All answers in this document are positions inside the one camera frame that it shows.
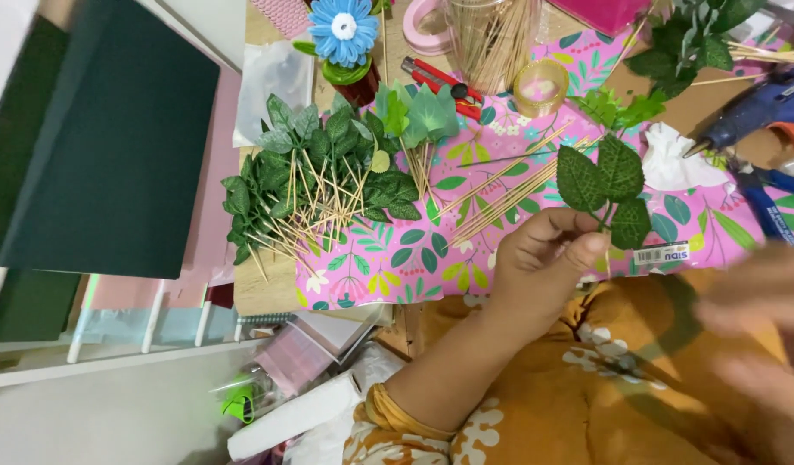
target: hot glue gun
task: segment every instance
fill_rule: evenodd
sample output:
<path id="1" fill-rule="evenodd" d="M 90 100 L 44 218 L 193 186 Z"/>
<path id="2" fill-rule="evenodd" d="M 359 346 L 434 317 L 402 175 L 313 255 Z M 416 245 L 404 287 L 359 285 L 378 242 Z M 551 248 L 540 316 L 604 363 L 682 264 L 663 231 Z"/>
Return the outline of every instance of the hot glue gun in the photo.
<path id="1" fill-rule="evenodd" d="M 762 127 L 781 129 L 794 145 L 794 66 L 770 73 L 764 83 L 733 100 L 684 157 L 733 146 Z"/>

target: hand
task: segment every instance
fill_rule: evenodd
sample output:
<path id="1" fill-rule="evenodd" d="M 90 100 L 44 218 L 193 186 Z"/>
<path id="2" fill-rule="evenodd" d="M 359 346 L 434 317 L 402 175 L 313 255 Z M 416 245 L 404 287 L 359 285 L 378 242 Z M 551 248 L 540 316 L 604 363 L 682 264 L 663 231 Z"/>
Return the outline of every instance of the hand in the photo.
<path id="1" fill-rule="evenodd" d="M 729 270 L 702 299 L 696 312 L 716 333 L 753 333 L 774 323 L 782 331 L 794 366 L 794 248 L 772 244 Z M 738 356 L 715 361 L 731 386 L 794 420 L 794 368 L 773 360 Z"/>
<path id="2" fill-rule="evenodd" d="M 561 316 L 581 275 L 609 248 L 598 222 L 571 208 L 545 208 L 500 241 L 495 287 L 483 314 L 516 343 L 540 338 Z"/>

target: pipe cleaner flower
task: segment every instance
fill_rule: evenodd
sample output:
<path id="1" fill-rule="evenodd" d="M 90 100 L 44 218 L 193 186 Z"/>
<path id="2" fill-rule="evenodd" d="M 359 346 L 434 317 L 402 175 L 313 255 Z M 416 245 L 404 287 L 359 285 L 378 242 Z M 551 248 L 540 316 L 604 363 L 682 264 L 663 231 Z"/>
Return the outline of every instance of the pipe cleaner flower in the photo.
<path id="1" fill-rule="evenodd" d="M 374 47 L 380 22 L 371 11 L 370 0 L 320 0 L 311 3 L 308 15 L 316 26 L 308 32 L 322 59 L 344 68 L 364 65 L 366 54 Z"/>

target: white flower center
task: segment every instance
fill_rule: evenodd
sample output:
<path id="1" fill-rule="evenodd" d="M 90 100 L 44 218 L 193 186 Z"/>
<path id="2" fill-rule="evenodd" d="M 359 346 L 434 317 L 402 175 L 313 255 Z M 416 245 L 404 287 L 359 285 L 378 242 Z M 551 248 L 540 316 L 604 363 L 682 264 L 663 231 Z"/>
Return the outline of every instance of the white flower center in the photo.
<path id="1" fill-rule="evenodd" d="M 357 23 L 354 21 L 354 16 L 348 13 L 340 13 L 334 16 L 334 21 L 331 22 L 331 32 L 334 37 L 340 40 L 350 40 L 357 32 Z"/>

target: red box cutter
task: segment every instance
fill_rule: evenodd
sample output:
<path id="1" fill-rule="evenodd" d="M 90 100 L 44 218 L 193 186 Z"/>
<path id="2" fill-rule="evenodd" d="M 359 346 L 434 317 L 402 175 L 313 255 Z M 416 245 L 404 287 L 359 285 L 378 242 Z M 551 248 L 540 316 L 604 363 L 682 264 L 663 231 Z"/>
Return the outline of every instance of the red box cutter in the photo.
<path id="1" fill-rule="evenodd" d="M 474 121 L 481 120 L 483 96 L 470 89 L 464 83 L 431 66 L 422 59 L 407 56 L 403 59 L 400 68 L 411 74 L 415 81 L 421 84 L 428 84 L 428 87 L 434 93 L 439 92 L 440 88 L 445 84 L 452 86 L 452 97 L 454 97 L 457 112 Z"/>

